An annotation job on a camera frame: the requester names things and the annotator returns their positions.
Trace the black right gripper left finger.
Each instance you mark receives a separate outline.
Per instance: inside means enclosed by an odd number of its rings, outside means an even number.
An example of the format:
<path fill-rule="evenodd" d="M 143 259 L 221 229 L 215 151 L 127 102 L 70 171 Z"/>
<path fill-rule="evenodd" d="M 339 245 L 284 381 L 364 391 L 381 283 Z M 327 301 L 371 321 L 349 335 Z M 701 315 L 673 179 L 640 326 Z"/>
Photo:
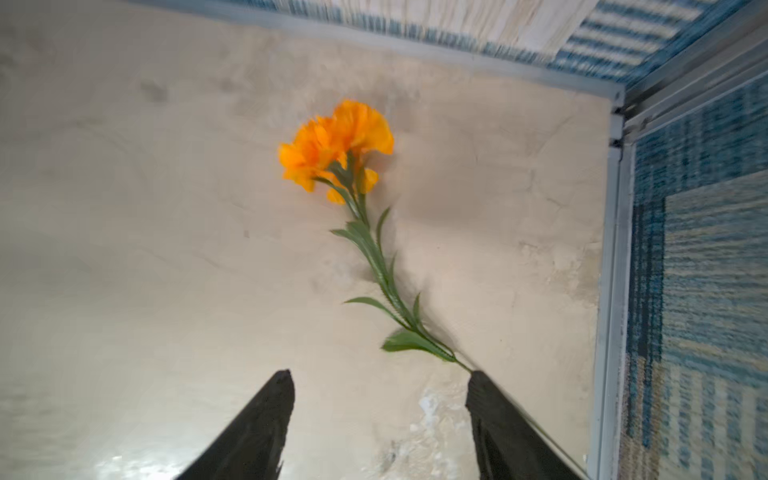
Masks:
<path fill-rule="evenodd" d="M 291 373 L 279 370 L 179 477 L 277 479 L 294 403 Z"/>

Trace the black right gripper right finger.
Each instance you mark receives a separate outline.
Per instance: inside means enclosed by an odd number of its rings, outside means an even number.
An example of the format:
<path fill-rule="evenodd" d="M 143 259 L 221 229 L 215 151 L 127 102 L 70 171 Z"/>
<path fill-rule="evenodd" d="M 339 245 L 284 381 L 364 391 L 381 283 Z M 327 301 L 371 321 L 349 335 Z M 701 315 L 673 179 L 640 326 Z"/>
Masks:
<path fill-rule="evenodd" d="M 482 480 L 577 480 L 521 411 L 482 371 L 471 373 L 466 408 Z"/>

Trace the orange artificial flower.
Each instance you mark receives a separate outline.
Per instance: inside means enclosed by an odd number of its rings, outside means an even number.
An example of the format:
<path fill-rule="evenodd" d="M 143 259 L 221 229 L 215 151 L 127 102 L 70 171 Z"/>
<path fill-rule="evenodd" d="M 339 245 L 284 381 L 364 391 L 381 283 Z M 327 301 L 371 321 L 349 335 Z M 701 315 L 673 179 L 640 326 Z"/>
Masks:
<path fill-rule="evenodd" d="M 353 303 L 377 308 L 399 327 L 383 341 L 382 350 L 388 353 L 425 352 L 445 363 L 466 369 L 467 364 L 457 352 L 428 330 L 422 318 L 420 300 L 407 303 L 399 291 L 396 257 L 387 254 L 384 247 L 383 230 L 389 213 L 383 211 L 377 219 L 369 214 L 367 196 L 378 183 L 379 176 L 368 166 L 367 157 L 371 153 L 390 155 L 393 151 L 394 136 L 386 118 L 365 103 L 344 100 L 330 116 L 318 116 L 302 125 L 291 142 L 280 146 L 278 158 L 285 179 L 308 192 L 314 191 L 316 184 L 321 183 L 327 186 L 330 201 L 349 210 L 349 221 L 332 233 L 358 249 L 383 295 L 380 300 L 355 297 Z M 519 403 L 504 395 L 521 411 L 546 444 L 577 473 L 578 479 L 586 478 L 584 469 Z"/>

